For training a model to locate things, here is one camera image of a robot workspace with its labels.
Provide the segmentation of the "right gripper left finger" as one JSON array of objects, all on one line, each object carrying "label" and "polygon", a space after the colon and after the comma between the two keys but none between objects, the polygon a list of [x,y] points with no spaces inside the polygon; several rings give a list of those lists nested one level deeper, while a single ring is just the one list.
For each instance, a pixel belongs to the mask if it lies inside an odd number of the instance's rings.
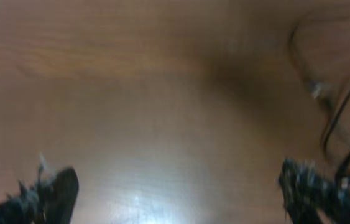
[{"label": "right gripper left finger", "polygon": [[27,187],[19,181],[19,194],[8,194],[0,203],[0,224],[71,223],[79,192],[76,170],[66,166],[44,179],[46,168],[41,163],[32,185]]}]

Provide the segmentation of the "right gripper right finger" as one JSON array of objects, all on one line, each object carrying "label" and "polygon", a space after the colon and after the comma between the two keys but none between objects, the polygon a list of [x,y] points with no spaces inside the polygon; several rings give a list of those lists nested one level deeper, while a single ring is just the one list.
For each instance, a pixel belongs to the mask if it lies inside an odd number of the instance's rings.
[{"label": "right gripper right finger", "polygon": [[293,223],[321,223],[321,210],[335,223],[350,223],[350,190],[338,187],[313,168],[286,159],[279,174],[283,206]]}]

